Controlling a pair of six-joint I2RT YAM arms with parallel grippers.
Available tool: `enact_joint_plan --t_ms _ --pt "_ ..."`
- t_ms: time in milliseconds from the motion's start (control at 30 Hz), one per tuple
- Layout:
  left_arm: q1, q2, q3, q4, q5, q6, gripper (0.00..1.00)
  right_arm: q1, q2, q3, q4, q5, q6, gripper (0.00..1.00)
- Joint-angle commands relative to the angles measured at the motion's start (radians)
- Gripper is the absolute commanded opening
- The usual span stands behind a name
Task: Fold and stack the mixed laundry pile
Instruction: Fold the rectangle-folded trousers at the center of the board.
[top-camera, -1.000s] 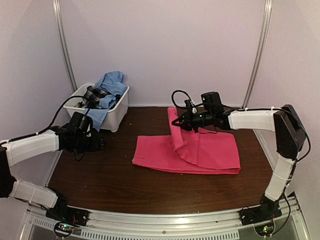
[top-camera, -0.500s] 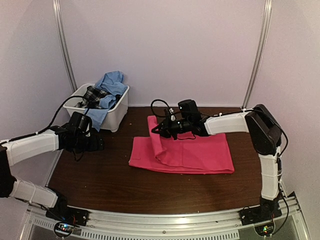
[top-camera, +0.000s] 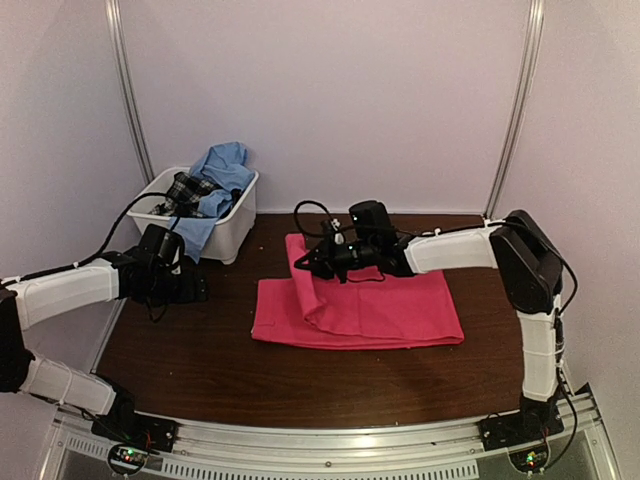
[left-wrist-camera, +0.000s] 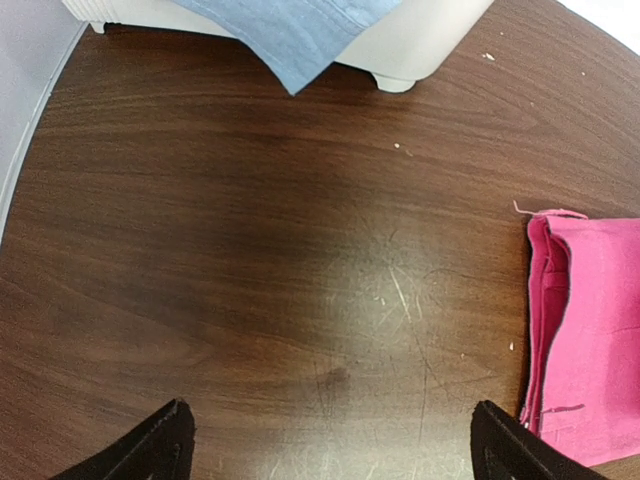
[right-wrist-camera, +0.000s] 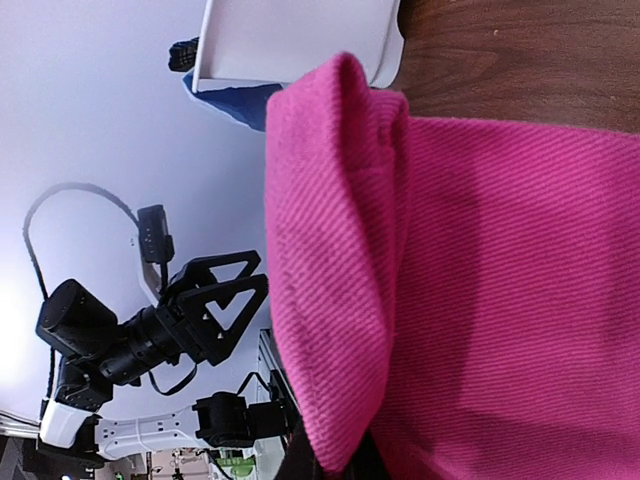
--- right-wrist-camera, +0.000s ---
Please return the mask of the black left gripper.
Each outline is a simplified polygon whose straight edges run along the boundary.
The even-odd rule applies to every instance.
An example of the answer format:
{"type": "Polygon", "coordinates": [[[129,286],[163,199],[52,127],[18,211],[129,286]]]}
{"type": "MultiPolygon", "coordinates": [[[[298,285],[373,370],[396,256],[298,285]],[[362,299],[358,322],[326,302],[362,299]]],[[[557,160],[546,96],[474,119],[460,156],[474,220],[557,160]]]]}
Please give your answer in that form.
{"type": "Polygon", "coordinates": [[[162,363],[177,365],[184,351],[196,364],[224,362],[267,298],[267,276],[250,276],[259,265],[256,250],[187,262],[172,279],[173,293],[189,290],[179,295],[185,345],[179,345],[173,332],[180,315],[171,310],[170,296],[162,294],[156,306],[141,309],[113,329],[98,360],[100,373],[114,385],[140,385],[143,376],[157,385],[153,370],[162,363]]]}

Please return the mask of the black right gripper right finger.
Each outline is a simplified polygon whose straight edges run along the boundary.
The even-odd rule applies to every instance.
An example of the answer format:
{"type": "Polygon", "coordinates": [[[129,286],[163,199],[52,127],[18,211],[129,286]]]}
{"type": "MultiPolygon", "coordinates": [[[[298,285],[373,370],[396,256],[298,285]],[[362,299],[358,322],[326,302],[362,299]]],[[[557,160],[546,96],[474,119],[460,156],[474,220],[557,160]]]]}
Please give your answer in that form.
{"type": "Polygon", "coordinates": [[[370,432],[367,432],[347,466],[348,480],[387,480],[388,472],[370,432]]]}

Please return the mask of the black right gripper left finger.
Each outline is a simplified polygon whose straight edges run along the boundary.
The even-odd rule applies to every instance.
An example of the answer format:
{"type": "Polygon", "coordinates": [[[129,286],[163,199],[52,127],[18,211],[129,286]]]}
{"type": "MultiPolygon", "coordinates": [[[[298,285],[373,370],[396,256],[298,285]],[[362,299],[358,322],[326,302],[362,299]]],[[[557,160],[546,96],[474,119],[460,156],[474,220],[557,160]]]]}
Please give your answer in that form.
{"type": "Polygon", "coordinates": [[[282,460],[282,480],[316,480],[320,466],[303,422],[298,422],[282,460]]]}

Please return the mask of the pink trousers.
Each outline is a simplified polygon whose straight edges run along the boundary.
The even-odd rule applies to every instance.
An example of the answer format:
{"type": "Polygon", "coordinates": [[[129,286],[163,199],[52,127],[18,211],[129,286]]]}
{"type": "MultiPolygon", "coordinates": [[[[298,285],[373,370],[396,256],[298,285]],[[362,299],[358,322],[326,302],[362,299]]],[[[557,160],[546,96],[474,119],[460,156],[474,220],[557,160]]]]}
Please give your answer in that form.
{"type": "Polygon", "coordinates": [[[422,118],[341,54],[267,106],[271,316],[319,479],[639,475],[639,138],[422,118]]]}

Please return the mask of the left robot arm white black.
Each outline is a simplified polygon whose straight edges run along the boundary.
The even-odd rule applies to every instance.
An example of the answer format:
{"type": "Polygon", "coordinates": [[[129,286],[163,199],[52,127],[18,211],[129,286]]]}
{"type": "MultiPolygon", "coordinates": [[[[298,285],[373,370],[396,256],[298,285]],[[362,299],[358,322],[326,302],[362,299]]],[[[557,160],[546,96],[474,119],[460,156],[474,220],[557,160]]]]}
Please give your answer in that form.
{"type": "Polygon", "coordinates": [[[289,437],[299,407],[268,331],[259,340],[268,371],[247,375],[266,391],[264,401],[238,389],[161,415],[113,420],[100,413],[116,387],[138,385],[163,363],[177,364],[182,356],[212,366],[228,360],[268,295],[260,262],[254,250],[193,259],[155,305],[123,323],[78,281],[61,283],[43,302],[36,324],[37,335],[61,357],[38,447],[100,466],[139,453],[250,448],[289,437]]]}

